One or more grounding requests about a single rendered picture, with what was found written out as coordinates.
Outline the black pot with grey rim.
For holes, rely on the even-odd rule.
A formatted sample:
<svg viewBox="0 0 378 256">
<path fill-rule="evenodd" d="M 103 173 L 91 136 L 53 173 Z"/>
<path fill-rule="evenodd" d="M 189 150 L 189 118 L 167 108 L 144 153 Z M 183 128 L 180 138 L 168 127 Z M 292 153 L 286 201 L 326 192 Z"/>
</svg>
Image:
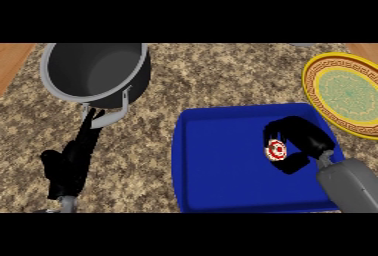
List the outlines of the black pot with grey rim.
<svg viewBox="0 0 378 256">
<path fill-rule="evenodd" d="M 118 122 L 150 80 L 146 43 L 48 43 L 41 55 L 40 78 L 53 96 L 88 108 L 119 108 L 91 121 L 91 128 Z"/>
</svg>

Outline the blue tray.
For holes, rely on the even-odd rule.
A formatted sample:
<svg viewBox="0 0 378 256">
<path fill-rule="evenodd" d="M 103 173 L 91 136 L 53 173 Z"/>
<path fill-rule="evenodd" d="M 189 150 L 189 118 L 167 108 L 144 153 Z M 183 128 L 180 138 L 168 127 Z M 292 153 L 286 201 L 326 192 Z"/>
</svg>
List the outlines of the blue tray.
<svg viewBox="0 0 378 256">
<path fill-rule="evenodd" d="M 180 210 L 189 212 L 320 212 L 336 205 L 316 180 L 317 165 L 295 174 L 262 152 L 262 128 L 296 115 L 329 128 L 307 103 L 187 109 L 171 142 L 171 175 Z"/>
</svg>

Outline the red and white cupcake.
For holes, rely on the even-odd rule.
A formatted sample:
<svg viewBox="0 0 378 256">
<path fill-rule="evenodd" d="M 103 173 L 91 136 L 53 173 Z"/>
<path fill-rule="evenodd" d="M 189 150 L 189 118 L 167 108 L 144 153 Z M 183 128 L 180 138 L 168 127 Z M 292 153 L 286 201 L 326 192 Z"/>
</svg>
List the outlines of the red and white cupcake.
<svg viewBox="0 0 378 256">
<path fill-rule="evenodd" d="M 282 161 L 288 154 L 285 143 L 277 139 L 270 139 L 264 148 L 264 154 L 270 161 Z"/>
</svg>

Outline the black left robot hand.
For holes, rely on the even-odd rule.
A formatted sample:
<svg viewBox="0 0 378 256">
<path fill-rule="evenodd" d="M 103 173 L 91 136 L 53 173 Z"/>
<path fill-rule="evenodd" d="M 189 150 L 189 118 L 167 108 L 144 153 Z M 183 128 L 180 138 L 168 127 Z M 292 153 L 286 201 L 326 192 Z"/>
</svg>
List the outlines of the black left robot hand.
<svg viewBox="0 0 378 256">
<path fill-rule="evenodd" d="M 82 121 L 79 131 L 62 152 L 44 150 L 40 159 L 44 176 L 50 181 L 47 198 L 57 200 L 63 196 L 76 197 L 82 191 L 90 167 L 90 159 L 97 144 L 100 128 L 91 128 L 91 121 L 104 115 L 91 109 Z"/>
</svg>

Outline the yellow patterned plate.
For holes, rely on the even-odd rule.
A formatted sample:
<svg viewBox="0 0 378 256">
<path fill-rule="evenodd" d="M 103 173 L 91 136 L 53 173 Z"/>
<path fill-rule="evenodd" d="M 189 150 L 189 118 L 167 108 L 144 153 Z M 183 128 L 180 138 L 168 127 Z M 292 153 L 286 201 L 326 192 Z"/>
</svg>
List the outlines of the yellow patterned plate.
<svg viewBox="0 0 378 256">
<path fill-rule="evenodd" d="M 301 85 L 322 117 L 354 136 L 378 140 L 378 64 L 329 52 L 304 65 Z"/>
</svg>

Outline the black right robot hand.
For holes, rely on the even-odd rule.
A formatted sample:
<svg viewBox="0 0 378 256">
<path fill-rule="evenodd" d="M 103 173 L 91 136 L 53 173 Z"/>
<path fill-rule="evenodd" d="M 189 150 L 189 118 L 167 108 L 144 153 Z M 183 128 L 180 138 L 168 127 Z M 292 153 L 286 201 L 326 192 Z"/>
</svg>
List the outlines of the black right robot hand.
<svg viewBox="0 0 378 256">
<path fill-rule="evenodd" d="M 262 129 L 264 148 L 270 139 L 280 140 L 286 145 L 286 158 L 270 162 L 288 175 L 308 165 L 311 158 L 317 160 L 324 151 L 335 149 L 335 143 L 324 131 L 298 116 L 288 116 L 265 125 Z"/>
</svg>

